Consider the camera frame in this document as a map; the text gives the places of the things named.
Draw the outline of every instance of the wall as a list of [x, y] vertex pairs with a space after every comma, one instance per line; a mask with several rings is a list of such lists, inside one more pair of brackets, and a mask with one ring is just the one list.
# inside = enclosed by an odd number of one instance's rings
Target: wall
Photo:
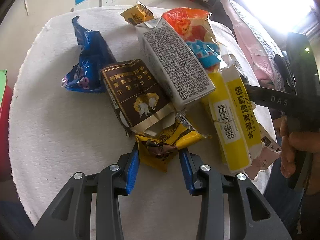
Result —
[[[108, 5], [134, 5], [138, 0], [114, 0]], [[139, 0], [155, 5], [163, 0]], [[97, 7], [99, 0], [75, 6], [75, 0], [16, 0], [0, 25], [1, 69], [8, 69], [10, 87], [14, 86], [23, 60], [36, 35], [52, 17], [75, 9]]]

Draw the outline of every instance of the snack package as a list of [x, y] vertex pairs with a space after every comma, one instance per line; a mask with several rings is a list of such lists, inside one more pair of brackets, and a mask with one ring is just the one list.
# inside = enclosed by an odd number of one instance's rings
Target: snack package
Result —
[[110, 64], [101, 74], [116, 115], [128, 133], [143, 133], [174, 111], [141, 59]]
[[261, 152], [258, 123], [234, 65], [208, 75], [216, 90], [202, 102], [210, 109], [229, 170], [238, 172]]
[[78, 19], [79, 16], [74, 17], [72, 24], [82, 51], [79, 63], [61, 80], [62, 87], [71, 91], [101, 93], [105, 91], [105, 87], [100, 82], [100, 70], [116, 62], [116, 59], [101, 33], [83, 28]]
[[280, 157], [281, 147], [274, 141], [268, 132], [259, 123], [260, 137], [263, 142], [261, 154], [252, 161], [250, 167], [244, 169], [248, 177], [253, 180], [259, 171], [266, 170], [276, 159]]
[[153, 13], [142, 3], [138, 2], [135, 6], [125, 10], [120, 14], [126, 22], [137, 25], [154, 19]]
[[175, 8], [162, 17], [175, 29], [209, 71], [217, 70], [222, 61], [220, 49], [208, 21], [209, 13], [200, 9]]
[[178, 150], [207, 137], [193, 130], [192, 125], [182, 117], [183, 115], [176, 116], [175, 123], [154, 138], [148, 135], [136, 135], [139, 158], [142, 163], [166, 172], [168, 163]]
[[136, 31], [150, 71], [177, 111], [215, 89], [196, 56], [165, 19], [138, 24]]

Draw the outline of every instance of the person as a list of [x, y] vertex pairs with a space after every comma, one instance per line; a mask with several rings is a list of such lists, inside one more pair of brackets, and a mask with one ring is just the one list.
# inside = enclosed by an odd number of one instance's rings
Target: person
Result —
[[[273, 165], [265, 198], [290, 232], [292, 239], [320, 239], [320, 133], [289, 134], [286, 119], [283, 119], [280, 136], [281, 158]], [[306, 190], [300, 191], [290, 189], [286, 183], [286, 179], [296, 170], [294, 159], [297, 150], [313, 153], [311, 174], [308, 182], [305, 182]]]

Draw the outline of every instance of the blue snack wrapper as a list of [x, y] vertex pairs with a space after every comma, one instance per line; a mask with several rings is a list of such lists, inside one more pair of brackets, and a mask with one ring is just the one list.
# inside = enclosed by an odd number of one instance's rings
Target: blue snack wrapper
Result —
[[195, 40], [186, 41], [186, 44], [196, 55], [197, 59], [205, 69], [208, 69], [222, 61], [219, 46], [215, 43]]
[[106, 90], [100, 80], [100, 70], [115, 63], [109, 46], [99, 31], [87, 30], [78, 23], [79, 16], [72, 19], [78, 45], [81, 46], [79, 64], [61, 80], [67, 90], [84, 93], [101, 93]]

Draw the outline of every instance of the brown snack package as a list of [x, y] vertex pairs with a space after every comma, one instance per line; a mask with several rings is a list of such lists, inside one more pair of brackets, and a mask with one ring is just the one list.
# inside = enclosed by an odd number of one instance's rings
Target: brown snack package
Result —
[[101, 74], [116, 115], [128, 133], [143, 133], [174, 110], [141, 59], [110, 64]]

